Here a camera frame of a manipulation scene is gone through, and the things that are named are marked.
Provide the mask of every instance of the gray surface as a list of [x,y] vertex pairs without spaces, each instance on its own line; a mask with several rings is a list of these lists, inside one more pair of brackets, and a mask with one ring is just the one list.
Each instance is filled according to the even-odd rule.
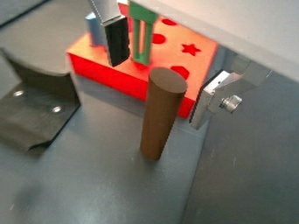
[[299,84],[274,74],[209,121],[184,224],[299,221]]
[[299,1],[135,1],[299,81]]
[[0,1],[0,26],[17,18],[29,9],[47,0],[1,0]]
[[[65,49],[91,9],[52,0],[0,30],[0,43],[37,67],[65,72]],[[0,60],[0,96],[17,80]],[[73,76],[81,108],[39,156],[0,143],[0,223],[175,224],[200,156],[204,129],[177,118],[161,160],[140,152],[144,103]]]

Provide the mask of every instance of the table surface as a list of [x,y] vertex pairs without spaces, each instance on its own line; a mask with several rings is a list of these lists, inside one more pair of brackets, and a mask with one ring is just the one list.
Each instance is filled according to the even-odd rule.
[[[52,0],[0,30],[20,59],[63,73],[65,49],[87,31],[88,1]],[[17,84],[0,59],[0,97]],[[81,107],[48,150],[0,143],[0,223],[181,222],[207,126],[177,117],[161,160],[139,152],[144,103],[72,75]]]
[[299,81],[298,1],[135,1]]

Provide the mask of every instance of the cylinder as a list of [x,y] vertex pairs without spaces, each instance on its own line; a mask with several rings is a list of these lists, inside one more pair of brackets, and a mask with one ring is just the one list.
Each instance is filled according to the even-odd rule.
[[149,73],[140,150],[151,160],[159,160],[175,117],[187,90],[184,78],[168,68]]

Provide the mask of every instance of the white panel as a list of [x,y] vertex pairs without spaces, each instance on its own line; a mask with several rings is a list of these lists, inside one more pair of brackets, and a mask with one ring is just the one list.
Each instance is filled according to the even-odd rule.
[[299,81],[299,1],[135,2]]

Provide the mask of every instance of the black metal plate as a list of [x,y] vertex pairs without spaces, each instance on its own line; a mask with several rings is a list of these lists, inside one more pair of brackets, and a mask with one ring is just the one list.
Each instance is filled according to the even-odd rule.
[[0,140],[28,151],[52,143],[80,100],[69,73],[44,72],[25,65],[5,50],[0,54],[21,79],[0,100]]

